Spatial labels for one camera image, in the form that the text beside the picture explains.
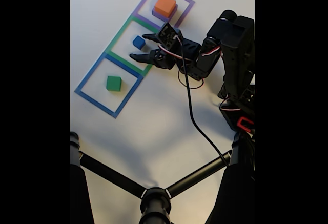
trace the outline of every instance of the purple block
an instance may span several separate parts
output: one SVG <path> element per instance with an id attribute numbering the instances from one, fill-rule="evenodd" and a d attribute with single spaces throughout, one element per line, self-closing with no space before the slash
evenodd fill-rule
<path id="1" fill-rule="evenodd" d="M 155 8 L 153 8 L 152 13 L 153 13 L 154 17 L 157 17 L 158 19 L 161 19 L 164 22 L 169 22 L 172 19 L 174 13 L 177 11 L 177 9 L 178 9 L 178 4 L 175 4 L 175 7 L 169 17 L 165 17 L 165 16 L 161 15 L 160 13 L 155 11 Z"/>

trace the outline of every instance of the green cube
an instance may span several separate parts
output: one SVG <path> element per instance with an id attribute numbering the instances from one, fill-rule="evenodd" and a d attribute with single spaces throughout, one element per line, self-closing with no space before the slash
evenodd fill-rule
<path id="1" fill-rule="evenodd" d="M 108 76 L 107 77 L 107 84 L 106 89 L 108 91 L 117 91 L 119 92 L 121 90 L 121 77 L 117 76 Z"/>

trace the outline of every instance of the blue square outline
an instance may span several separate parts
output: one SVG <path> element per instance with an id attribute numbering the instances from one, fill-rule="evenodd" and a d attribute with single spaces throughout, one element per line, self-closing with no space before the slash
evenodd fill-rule
<path id="1" fill-rule="evenodd" d="M 125 96 L 125 98 L 123 99 L 122 103 L 118 106 L 117 110 L 114 112 L 110 109 L 108 109 L 106 106 L 102 105 L 101 103 L 99 103 L 98 101 L 96 101 L 95 99 L 93 99 L 92 97 L 90 97 L 89 95 L 85 94 L 82 91 L 83 86 L 87 83 L 87 81 L 89 80 L 89 78 L 91 77 L 91 75 L 94 73 L 94 71 L 97 69 L 97 67 L 101 64 L 101 62 L 107 59 L 109 61 L 111 61 L 112 63 L 118 65 L 119 67 L 121 67 L 122 69 L 124 69 L 125 71 L 129 72 L 130 74 L 132 74 L 134 77 L 137 78 L 137 81 L 135 82 L 135 84 L 132 86 L 132 88 L 130 89 L 130 91 L 128 92 L 128 94 Z M 103 52 L 100 57 L 98 58 L 98 60 L 94 63 L 94 65 L 92 66 L 92 68 L 89 70 L 89 72 L 87 73 L 87 75 L 83 78 L 83 80 L 80 82 L 80 84 L 77 86 L 77 88 L 75 89 L 75 93 L 77 93 L 79 96 L 83 97 L 85 100 L 89 101 L 90 103 L 92 103 L 94 106 L 97 106 L 98 108 L 100 108 L 101 110 L 105 111 L 107 114 L 113 116 L 115 119 L 117 118 L 117 116 L 119 115 L 119 113 L 121 112 L 121 110 L 123 109 L 123 107 L 125 106 L 125 104 L 129 101 L 130 97 L 132 96 L 132 94 L 134 93 L 134 91 L 137 89 L 137 87 L 139 86 L 139 84 L 141 83 L 141 81 L 143 80 L 143 76 L 139 73 L 137 73 L 136 71 L 130 69 L 129 67 L 127 67 L 126 65 L 124 65 L 123 63 L 121 63 L 120 61 L 118 61 L 117 59 L 115 59 L 114 57 L 108 55 L 107 53 Z"/>

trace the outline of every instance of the green square outline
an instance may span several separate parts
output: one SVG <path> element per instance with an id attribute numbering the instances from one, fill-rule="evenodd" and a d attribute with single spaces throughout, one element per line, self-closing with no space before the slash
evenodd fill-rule
<path id="1" fill-rule="evenodd" d="M 108 55 L 110 55 L 113 58 L 115 58 L 118 61 L 120 61 L 121 63 L 123 63 L 124 65 L 126 65 L 127 67 L 129 67 L 130 69 L 133 69 L 135 72 L 137 72 L 138 74 L 141 74 L 143 77 L 145 77 L 147 75 L 147 73 L 149 72 L 149 70 L 151 69 L 152 64 L 148 64 L 147 67 L 144 70 L 141 70 L 137 66 L 133 65 L 132 63 L 130 63 L 127 60 L 125 60 L 124 58 L 122 58 L 119 55 L 117 55 L 114 52 L 112 52 L 113 46 L 117 43 L 118 39 L 122 36 L 122 34 L 124 33 L 124 31 L 126 30 L 126 28 L 129 26 L 129 24 L 132 21 L 135 21 L 136 23 L 139 23 L 140 25 L 142 25 L 143 27 L 145 27 L 148 30 L 152 31 L 153 33 L 157 33 L 158 32 L 158 29 L 154 28 L 153 26 L 149 25 L 148 23 L 145 23 L 144 21 L 142 21 L 138 17 L 135 17 L 134 15 L 130 15 L 130 17 L 127 19 L 127 21 L 123 24 L 123 26 L 118 31 L 118 33 L 114 36 L 114 38 L 112 39 L 112 41 L 106 47 L 105 52 Z"/>

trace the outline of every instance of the purple square outline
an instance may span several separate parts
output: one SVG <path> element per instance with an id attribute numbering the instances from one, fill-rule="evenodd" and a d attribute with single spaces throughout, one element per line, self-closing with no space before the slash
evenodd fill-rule
<path id="1" fill-rule="evenodd" d="M 140 3 L 138 4 L 138 6 L 134 9 L 134 11 L 132 12 L 132 14 L 135 17 L 138 17 L 140 20 L 144 21 L 145 23 L 148 23 L 149 25 L 153 26 L 156 29 L 160 29 L 161 26 L 151 22 L 150 20 L 144 18 L 142 15 L 139 15 L 138 12 L 141 9 L 141 7 L 144 5 L 144 3 L 147 0 L 141 0 Z M 195 1 L 193 0 L 185 0 L 187 2 L 189 2 L 189 5 L 187 6 L 186 10 L 182 13 L 181 17 L 179 18 L 179 20 L 176 22 L 176 24 L 174 25 L 175 28 L 179 27 L 180 24 L 182 23 L 183 19 L 186 17 L 186 15 L 189 13 L 189 11 L 191 10 L 191 7 L 193 7 L 193 5 L 195 4 Z"/>

